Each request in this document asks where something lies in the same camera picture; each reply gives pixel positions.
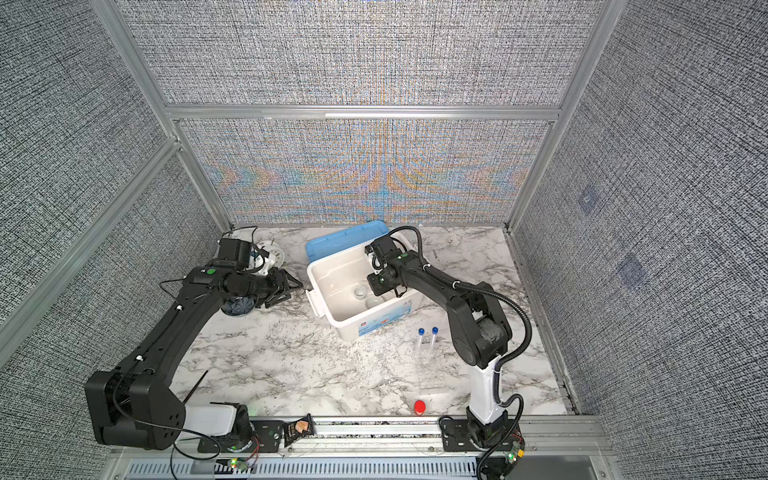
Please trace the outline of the white plastic storage bin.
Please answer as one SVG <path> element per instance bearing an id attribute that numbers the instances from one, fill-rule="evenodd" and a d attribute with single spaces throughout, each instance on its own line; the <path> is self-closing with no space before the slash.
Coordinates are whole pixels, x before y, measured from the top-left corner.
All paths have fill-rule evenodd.
<path id="1" fill-rule="evenodd" d="M 314 314 L 326 319 L 346 342 L 354 342 L 363 335 L 396 323 L 419 309 L 425 301 L 425 296 L 413 289 L 407 289 L 400 296 L 393 292 L 383 296 L 372 293 L 366 279 L 374 272 L 371 258 L 365 253 L 369 243 L 360 243 L 316 260 L 307 267 L 311 288 L 306 295 Z M 354 296 L 353 290 L 357 286 L 367 289 L 364 299 Z"/>

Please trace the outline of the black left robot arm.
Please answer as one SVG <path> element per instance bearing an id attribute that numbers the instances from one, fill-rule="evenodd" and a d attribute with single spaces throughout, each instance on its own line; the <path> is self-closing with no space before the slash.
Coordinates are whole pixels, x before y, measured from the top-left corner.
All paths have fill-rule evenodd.
<path id="1" fill-rule="evenodd" d="M 270 308 L 303 284 L 286 270 L 258 276 L 223 266 L 196 267 L 173 304 L 139 345 L 110 371 L 85 383 L 95 439 L 102 445 L 164 450 L 183 431 L 186 407 L 170 390 L 175 372 L 208 320 L 233 297 Z"/>

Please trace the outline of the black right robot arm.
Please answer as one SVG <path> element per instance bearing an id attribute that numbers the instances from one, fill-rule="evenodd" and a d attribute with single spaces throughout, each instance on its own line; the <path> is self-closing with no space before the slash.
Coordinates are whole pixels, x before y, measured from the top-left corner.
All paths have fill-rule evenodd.
<path id="1" fill-rule="evenodd" d="M 496 400 L 493 366 L 508 352 L 512 330 L 493 291 L 487 286 L 466 285 L 433 266 L 415 250 L 404 250 L 391 235 L 364 247 L 374 272 L 367 276 L 372 292 L 381 296 L 404 288 L 415 290 L 443 308 L 452 345 L 470 367 L 468 436 L 488 449 L 502 437 L 508 419 Z"/>

